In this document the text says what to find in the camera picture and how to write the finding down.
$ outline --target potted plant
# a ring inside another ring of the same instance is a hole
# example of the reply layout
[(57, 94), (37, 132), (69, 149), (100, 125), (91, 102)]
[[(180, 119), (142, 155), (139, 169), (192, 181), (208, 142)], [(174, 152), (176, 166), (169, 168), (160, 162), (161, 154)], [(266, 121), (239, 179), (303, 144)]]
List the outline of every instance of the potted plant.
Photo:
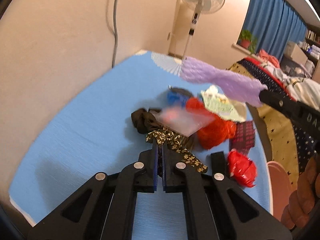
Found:
[(240, 46), (255, 53), (257, 38), (255, 38), (249, 30), (242, 30), (239, 35)]

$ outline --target beige wall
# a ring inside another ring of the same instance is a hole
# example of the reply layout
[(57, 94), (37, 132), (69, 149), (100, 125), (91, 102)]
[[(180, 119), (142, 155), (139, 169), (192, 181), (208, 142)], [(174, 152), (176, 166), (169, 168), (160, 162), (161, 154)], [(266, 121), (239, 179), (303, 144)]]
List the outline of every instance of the beige wall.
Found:
[[(242, 59), (243, 54), (231, 46), (239, 37), (249, 2), (250, 0), (226, 0), (218, 12), (201, 15), (188, 55), (221, 69)], [(175, 48), (176, 54), (183, 54), (192, 14), (193, 11), (186, 5), (180, 6), (170, 44), (171, 53), (174, 53)]]
[[(119, 0), (117, 61), (142, 48), (166, 53), (175, 5)], [(1, 201), (9, 203), (16, 168), (46, 124), (111, 68), (110, 14), (107, 0), (13, 0), (0, 20)]]

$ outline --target blue tablecloth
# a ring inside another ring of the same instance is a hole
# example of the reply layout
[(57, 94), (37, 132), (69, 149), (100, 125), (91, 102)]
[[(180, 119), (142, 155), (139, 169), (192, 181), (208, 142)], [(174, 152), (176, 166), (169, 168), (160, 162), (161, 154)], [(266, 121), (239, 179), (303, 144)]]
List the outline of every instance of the blue tablecloth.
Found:
[[(113, 174), (137, 161), (151, 144), (133, 127), (131, 113), (141, 107), (167, 106), (168, 85), (195, 95), (210, 86), (181, 80), (175, 75), (179, 69), (172, 57), (146, 52), (130, 57), (88, 86), (32, 144), (12, 181), (11, 199), (38, 223), (96, 172)], [(247, 119), (252, 119), (249, 111)], [(210, 153), (217, 151), (227, 153), (228, 141), (193, 153), (210, 167)], [(258, 177), (256, 186), (245, 192), (269, 211), (266, 159), (257, 132), (249, 157), (257, 165)], [(161, 182), (156, 193), (138, 194), (133, 240), (187, 239), (182, 195), (165, 194)]]

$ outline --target lavender cloth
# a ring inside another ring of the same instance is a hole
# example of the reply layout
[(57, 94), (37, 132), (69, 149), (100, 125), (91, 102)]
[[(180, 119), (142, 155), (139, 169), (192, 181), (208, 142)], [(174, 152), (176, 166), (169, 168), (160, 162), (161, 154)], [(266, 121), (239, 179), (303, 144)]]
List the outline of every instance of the lavender cloth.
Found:
[(255, 107), (262, 106), (259, 94), (262, 90), (268, 89), (257, 79), (217, 69), (192, 57), (187, 57), (182, 61), (180, 77), (191, 83), (218, 85), (228, 98), (248, 102)]

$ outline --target fan pole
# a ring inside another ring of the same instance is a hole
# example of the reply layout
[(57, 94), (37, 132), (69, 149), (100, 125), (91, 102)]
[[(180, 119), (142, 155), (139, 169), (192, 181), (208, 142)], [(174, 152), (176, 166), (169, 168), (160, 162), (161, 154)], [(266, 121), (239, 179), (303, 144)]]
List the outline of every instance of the fan pole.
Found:
[(191, 47), (193, 34), (195, 33), (196, 24), (197, 24), (197, 22), (199, 20), (199, 16), (200, 16), (200, 13), (201, 13), (201, 8), (202, 8), (202, 5), (201, 5), (201, 2), (199, 2), (196, 5), (195, 11), (193, 12), (193, 18), (191, 20), (188, 40), (187, 40), (187, 44), (186, 44), (186, 47), (185, 47), (184, 52), (183, 52), (182, 59), (186, 59), (186, 54), (187, 54), (189, 48)]

